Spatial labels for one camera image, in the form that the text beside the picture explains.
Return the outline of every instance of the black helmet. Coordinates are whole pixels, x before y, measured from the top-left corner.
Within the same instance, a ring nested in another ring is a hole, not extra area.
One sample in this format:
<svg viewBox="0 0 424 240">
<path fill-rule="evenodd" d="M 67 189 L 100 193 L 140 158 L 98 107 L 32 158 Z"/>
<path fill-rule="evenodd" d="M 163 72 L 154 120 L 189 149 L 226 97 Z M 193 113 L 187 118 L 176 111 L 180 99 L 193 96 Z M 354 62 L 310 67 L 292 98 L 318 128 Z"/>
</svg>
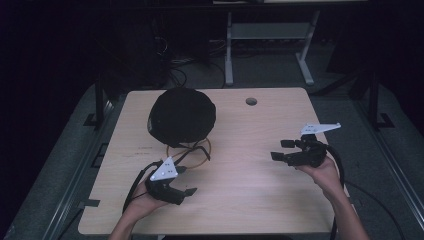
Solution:
<svg viewBox="0 0 424 240">
<path fill-rule="evenodd" d="M 156 100 L 147 129 L 170 147 L 198 142 L 207 137 L 216 120 L 216 108 L 206 94 L 189 88 L 173 88 Z"/>
</svg>

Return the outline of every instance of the white tracking marker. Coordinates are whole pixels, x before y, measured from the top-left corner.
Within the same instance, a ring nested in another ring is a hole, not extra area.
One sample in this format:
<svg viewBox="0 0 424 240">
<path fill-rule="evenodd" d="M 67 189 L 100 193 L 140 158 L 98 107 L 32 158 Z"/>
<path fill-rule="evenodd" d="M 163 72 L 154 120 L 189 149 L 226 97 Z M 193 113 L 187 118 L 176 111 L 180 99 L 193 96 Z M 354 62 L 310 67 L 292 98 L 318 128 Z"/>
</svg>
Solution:
<svg viewBox="0 0 424 240">
<path fill-rule="evenodd" d="M 340 123 L 336 123 L 336 124 L 310 124 L 310 123 L 307 123 L 306 126 L 302 128 L 300 133 L 302 135 L 304 135 L 304 134 L 316 134 L 316 133 L 330 131 L 330 130 L 340 128 L 340 127 L 341 127 Z"/>
<path fill-rule="evenodd" d="M 175 169 L 174 160 L 168 157 L 162 165 L 150 177 L 151 181 L 158 181 L 162 179 L 176 178 L 178 176 L 177 169 Z"/>
</svg>

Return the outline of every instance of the hand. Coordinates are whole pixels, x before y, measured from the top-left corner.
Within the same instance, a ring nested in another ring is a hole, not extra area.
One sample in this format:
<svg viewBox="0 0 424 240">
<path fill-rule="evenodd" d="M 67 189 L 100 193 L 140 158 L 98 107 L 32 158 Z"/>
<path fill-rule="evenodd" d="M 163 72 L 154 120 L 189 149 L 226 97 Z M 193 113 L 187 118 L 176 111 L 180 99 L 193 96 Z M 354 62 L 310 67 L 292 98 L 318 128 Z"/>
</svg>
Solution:
<svg viewBox="0 0 424 240">
<path fill-rule="evenodd" d="M 138 220 L 146 217 L 154 210 L 165 206 L 167 202 L 154 199 L 147 193 L 144 181 L 140 182 L 133 194 L 133 200 L 122 214 L 109 240 L 129 239 L 132 229 Z"/>
<path fill-rule="evenodd" d="M 126 218 L 131 219 L 134 222 L 142 219 L 149 215 L 157 208 L 167 205 L 167 202 L 156 200 L 150 194 L 147 193 L 145 181 L 138 184 L 133 194 L 133 200 L 128 205 L 127 209 L 123 213 Z"/>
<path fill-rule="evenodd" d="M 321 166 L 314 168 L 309 165 L 297 166 L 302 172 L 312 177 L 314 182 L 323 190 L 324 196 L 331 200 L 335 194 L 343 192 L 339 174 L 333 159 L 325 157 Z"/>
</svg>

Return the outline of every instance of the table top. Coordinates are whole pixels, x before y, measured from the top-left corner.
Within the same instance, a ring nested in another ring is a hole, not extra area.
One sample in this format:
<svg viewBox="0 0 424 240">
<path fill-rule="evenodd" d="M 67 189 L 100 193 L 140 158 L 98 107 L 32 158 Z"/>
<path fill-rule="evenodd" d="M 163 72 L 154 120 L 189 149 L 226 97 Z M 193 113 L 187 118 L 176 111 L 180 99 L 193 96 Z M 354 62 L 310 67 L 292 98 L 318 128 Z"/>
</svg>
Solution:
<svg viewBox="0 0 424 240">
<path fill-rule="evenodd" d="M 211 161 L 178 176 L 171 186 L 198 188 L 181 205 L 167 205 L 142 219 L 139 234 L 278 234 L 329 232 L 330 203 L 306 174 L 271 159 L 282 139 L 300 139 L 306 123 L 318 123 L 301 88 L 210 89 L 216 122 L 208 139 Z M 128 94 L 79 224 L 82 234 L 109 234 L 128 191 L 145 166 L 167 157 L 167 147 L 147 131 L 147 119 L 163 91 Z M 255 98 L 257 104 L 246 104 Z M 324 134 L 317 134 L 326 142 Z M 180 165 L 203 160 L 189 154 Z"/>
</svg>

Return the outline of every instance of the white metal frame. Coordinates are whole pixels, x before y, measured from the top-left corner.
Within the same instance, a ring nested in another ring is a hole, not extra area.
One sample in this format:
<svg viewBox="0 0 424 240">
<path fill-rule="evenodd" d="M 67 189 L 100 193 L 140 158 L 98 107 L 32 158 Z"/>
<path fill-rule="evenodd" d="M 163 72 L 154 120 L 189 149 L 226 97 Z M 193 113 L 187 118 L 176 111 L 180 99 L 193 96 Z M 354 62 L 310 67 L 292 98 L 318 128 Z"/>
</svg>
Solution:
<svg viewBox="0 0 424 240">
<path fill-rule="evenodd" d="M 296 53 L 296 60 L 302 71 L 307 85 L 313 85 L 314 80 L 306 64 L 306 55 L 311 45 L 315 26 L 320 11 L 315 11 L 309 23 L 233 23 L 231 12 L 228 13 L 227 49 L 225 56 L 225 83 L 234 84 L 233 63 L 231 61 L 232 39 L 304 39 L 305 44 L 301 52 Z"/>
</svg>

